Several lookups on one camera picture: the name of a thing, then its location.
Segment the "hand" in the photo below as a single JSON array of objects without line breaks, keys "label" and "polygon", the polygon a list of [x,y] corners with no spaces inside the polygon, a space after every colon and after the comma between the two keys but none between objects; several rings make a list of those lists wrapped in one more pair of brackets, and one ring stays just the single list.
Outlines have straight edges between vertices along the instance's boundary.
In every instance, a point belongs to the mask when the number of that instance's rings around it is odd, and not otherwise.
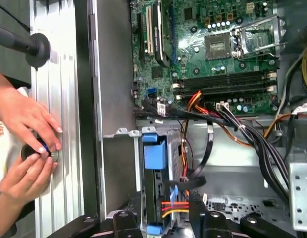
[{"label": "hand", "polygon": [[21,95],[14,88],[1,91],[0,118],[12,134],[38,153],[45,153],[46,150],[29,128],[41,137],[51,152],[62,148],[60,140],[53,131],[55,129],[62,133],[61,126],[43,105],[32,98]]},{"label": "hand", "polygon": [[39,197],[57,166],[57,162],[47,156],[47,152],[41,156],[33,154],[25,161],[18,156],[0,183],[0,195],[16,206],[24,206]]}]

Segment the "black rubber grip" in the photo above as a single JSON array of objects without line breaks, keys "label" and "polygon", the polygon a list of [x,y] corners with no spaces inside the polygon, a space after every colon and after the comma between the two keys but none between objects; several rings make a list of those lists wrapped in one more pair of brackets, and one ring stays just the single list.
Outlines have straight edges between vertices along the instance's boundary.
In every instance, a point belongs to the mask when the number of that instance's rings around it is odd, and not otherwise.
[{"label": "black rubber grip", "polygon": [[[37,138],[37,140],[43,145],[43,147],[46,149],[46,151],[51,156],[51,152],[49,151],[48,147],[46,146],[45,142],[41,138]],[[33,148],[31,148],[29,145],[24,145],[21,149],[20,156],[21,159],[24,161],[27,159],[27,157],[31,156],[32,154],[38,153]]]}]

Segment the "cpu socket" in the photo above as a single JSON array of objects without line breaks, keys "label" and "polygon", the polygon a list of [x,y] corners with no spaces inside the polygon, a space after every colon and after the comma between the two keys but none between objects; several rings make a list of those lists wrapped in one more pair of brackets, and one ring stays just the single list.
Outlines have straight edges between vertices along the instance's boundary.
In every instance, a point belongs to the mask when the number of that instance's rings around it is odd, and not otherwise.
[{"label": "cpu socket", "polygon": [[207,60],[231,57],[231,38],[229,33],[205,36],[204,41]]}]

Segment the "motherboard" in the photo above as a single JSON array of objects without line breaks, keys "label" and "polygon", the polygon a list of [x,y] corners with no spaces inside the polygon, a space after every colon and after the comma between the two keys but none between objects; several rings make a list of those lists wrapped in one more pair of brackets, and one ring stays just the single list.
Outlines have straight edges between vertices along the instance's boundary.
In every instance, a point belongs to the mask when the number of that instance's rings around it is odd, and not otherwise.
[{"label": "motherboard", "polygon": [[131,2],[133,97],[185,107],[226,104],[238,116],[274,114],[277,16],[272,0]]}]

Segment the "finger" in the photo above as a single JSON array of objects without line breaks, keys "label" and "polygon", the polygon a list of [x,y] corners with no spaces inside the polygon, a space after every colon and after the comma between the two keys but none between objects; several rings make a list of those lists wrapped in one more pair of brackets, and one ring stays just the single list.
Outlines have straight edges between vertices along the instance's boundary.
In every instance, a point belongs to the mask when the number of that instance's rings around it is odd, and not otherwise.
[{"label": "finger", "polygon": [[51,174],[53,174],[55,172],[57,166],[58,166],[58,162],[54,162],[52,164]]},{"label": "finger", "polygon": [[55,141],[59,140],[52,128],[43,119],[31,117],[31,119],[25,121],[24,124],[32,128],[52,152],[55,151]]},{"label": "finger", "polygon": [[58,133],[63,133],[62,127],[61,125],[53,118],[53,116],[51,116],[50,113],[48,113],[48,111],[46,110],[46,108],[43,108],[41,110],[41,115],[43,116],[43,118],[45,119],[45,121],[52,126],[53,129],[56,130],[56,132]]},{"label": "finger", "polygon": [[39,159],[38,154],[32,154],[21,164],[17,165],[16,167],[11,168],[8,171],[6,180],[9,181],[11,186],[18,184],[22,180],[22,178],[26,175],[29,168],[32,165],[34,165],[38,159]]},{"label": "finger", "polygon": [[10,169],[13,169],[15,167],[17,167],[18,165],[20,165],[23,162],[23,159],[21,158],[21,155],[18,155],[16,160],[14,161],[14,163],[12,164],[12,166],[10,167]]},{"label": "finger", "polygon": [[31,148],[40,154],[46,152],[43,145],[34,137],[34,135],[23,124],[19,124],[16,127],[15,133],[19,135],[20,139],[28,144]]},{"label": "finger", "polygon": [[41,139],[45,142],[47,145],[49,151],[55,152],[56,149],[60,150],[62,148],[60,140],[55,135],[53,129],[50,125],[45,121],[45,119],[41,116],[41,114],[33,115],[36,120],[38,120],[42,125],[41,128],[45,128],[46,130],[50,131],[49,134],[44,134],[44,136],[41,136]]},{"label": "finger", "polygon": [[28,190],[29,193],[43,190],[45,188],[47,182],[49,181],[50,175],[51,175],[52,166],[53,166],[53,159],[52,157],[48,157],[36,181],[31,186],[31,188]]},{"label": "finger", "polygon": [[14,187],[20,194],[25,194],[34,182],[37,180],[41,173],[46,160],[43,158],[38,159],[35,164],[28,170],[27,174],[21,179],[21,181]]}]

